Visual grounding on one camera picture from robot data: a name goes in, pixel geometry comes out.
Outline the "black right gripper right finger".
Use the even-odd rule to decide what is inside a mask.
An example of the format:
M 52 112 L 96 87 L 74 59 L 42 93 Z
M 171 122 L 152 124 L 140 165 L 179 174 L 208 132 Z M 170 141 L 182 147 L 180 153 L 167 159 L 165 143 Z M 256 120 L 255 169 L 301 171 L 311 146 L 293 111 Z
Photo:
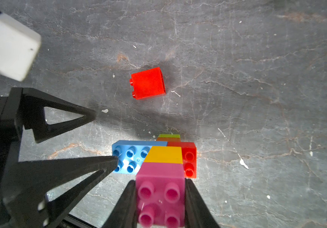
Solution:
M 185 228 L 220 228 L 191 179 L 185 179 Z

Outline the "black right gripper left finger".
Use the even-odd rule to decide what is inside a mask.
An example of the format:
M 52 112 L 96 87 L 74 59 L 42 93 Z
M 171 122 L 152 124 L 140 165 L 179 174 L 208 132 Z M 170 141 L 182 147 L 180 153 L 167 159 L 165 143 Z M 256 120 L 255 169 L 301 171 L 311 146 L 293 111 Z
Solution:
M 130 181 L 120 196 L 103 228 L 136 228 L 136 182 Z

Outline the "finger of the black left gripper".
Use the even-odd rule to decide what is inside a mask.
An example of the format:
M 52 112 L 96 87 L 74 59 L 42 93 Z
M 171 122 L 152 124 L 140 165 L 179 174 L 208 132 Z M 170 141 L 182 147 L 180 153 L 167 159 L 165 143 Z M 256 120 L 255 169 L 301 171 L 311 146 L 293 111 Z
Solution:
M 34 88 L 23 89 L 23 122 L 41 143 L 96 119 L 97 113 Z
M 116 156 L 17 162 L 10 165 L 1 184 L 10 216 L 6 228 L 56 228 L 82 198 L 118 165 Z M 91 175 L 58 198 L 48 191 L 71 180 Z

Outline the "magenta lego brick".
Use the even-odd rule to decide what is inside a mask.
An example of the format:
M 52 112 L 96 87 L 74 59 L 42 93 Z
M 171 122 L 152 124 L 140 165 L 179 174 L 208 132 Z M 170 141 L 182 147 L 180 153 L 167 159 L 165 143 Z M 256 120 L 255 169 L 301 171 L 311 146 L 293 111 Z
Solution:
M 184 226 L 185 177 L 178 163 L 144 162 L 136 175 L 138 223 L 167 228 Z

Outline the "blue lego brick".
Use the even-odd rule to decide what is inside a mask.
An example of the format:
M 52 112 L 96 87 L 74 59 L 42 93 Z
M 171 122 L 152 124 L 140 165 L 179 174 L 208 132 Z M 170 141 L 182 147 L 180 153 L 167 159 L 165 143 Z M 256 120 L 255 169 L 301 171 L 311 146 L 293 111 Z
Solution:
M 153 146 L 167 146 L 165 141 L 119 140 L 112 144 L 112 155 L 118 157 L 114 173 L 136 175 Z

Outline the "yellow lego brick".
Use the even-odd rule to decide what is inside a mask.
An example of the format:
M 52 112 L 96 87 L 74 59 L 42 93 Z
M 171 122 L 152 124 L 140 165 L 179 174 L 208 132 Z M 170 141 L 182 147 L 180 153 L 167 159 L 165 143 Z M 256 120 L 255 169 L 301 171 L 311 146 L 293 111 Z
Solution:
M 144 162 L 183 164 L 182 150 L 180 147 L 153 146 Z

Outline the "red lego brick front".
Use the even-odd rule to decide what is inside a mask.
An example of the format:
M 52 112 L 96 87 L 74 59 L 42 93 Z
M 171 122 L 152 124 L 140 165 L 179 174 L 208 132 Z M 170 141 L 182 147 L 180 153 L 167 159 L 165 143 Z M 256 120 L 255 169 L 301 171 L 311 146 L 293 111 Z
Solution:
M 167 146 L 180 147 L 185 178 L 197 178 L 197 147 L 193 142 L 168 142 Z

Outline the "small lime lego brick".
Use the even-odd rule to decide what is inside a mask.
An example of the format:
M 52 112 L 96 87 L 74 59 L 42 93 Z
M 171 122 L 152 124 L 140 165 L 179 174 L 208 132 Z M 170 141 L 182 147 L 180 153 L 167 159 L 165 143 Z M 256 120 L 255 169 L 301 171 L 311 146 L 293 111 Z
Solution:
M 159 134 L 159 138 L 180 138 L 179 134 Z

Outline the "orange lego brick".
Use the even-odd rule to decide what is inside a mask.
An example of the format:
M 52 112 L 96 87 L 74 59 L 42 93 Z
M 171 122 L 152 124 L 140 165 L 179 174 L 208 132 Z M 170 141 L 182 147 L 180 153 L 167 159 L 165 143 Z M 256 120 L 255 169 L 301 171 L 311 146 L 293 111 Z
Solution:
M 158 137 L 156 139 L 158 142 L 181 142 L 180 138 L 170 138 L 170 137 Z

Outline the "small red lego brick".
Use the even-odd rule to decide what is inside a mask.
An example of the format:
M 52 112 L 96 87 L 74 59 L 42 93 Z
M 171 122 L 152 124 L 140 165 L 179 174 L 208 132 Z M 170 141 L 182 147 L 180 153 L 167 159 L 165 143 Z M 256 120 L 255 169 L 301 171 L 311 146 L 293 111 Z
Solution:
M 143 100 L 166 95 L 162 71 L 159 67 L 134 73 L 130 78 L 133 98 Z

